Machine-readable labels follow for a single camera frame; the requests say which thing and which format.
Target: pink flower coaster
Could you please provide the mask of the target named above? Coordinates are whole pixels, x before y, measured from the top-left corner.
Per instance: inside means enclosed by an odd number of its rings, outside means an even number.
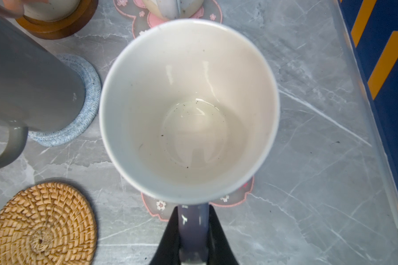
[[[243,203],[249,193],[252,192],[254,176],[246,182],[242,187],[236,191],[225,195],[224,197],[210,202],[213,206],[217,207],[233,207]],[[168,222],[174,207],[177,204],[165,202],[162,200],[154,199],[146,194],[142,194],[143,203],[146,209],[152,216],[158,216],[159,220]]]
[[[143,34],[146,30],[164,23],[164,21],[146,8],[142,0],[113,0],[117,11],[133,19],[133,37]],[[209,19],[222,23],[223,14],[216,0],[204,0],[202,7],[190,18]]]

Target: wooden coaster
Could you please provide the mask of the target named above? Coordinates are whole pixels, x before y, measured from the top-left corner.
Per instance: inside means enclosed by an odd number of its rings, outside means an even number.
[[[0,211],[0,264],[90,264],[96,222],[85,197],[57,182],[21,191]]]
[[[68,37],[82,29],[96,11],[98,0],[81,0],[77,9],[68,17],[47,22],[23,16],[17,23],[40,39],[56,40]]]

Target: blue and yellow patterned fabric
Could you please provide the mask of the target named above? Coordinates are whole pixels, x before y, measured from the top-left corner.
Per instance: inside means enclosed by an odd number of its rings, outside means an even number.
[[[340,0],[398,190],[398,0]]]

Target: mug handle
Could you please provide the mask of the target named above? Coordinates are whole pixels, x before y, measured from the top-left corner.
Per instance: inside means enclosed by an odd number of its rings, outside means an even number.
[[[209,204],[179,205],[178,231],[181,262],[200,263],[208,260]]]
[[[162,0],[156,2],[161,15],[169,20],[177,19],[181,13],[180,0]]]
[[[28,127],[10,127],[9,140],[5,150],[0,155],[0,168],[15,161],[22,153],[27,143]]]

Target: black object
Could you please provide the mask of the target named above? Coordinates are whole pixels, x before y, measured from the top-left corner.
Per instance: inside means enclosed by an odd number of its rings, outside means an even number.
[[[239,265],[230,249],[217,213],[212,205],[209,205],[207,247],[209,250],[207,265]],[[175,207],[158,249],[149,265],[180,265],[179,251],[178,208]]]

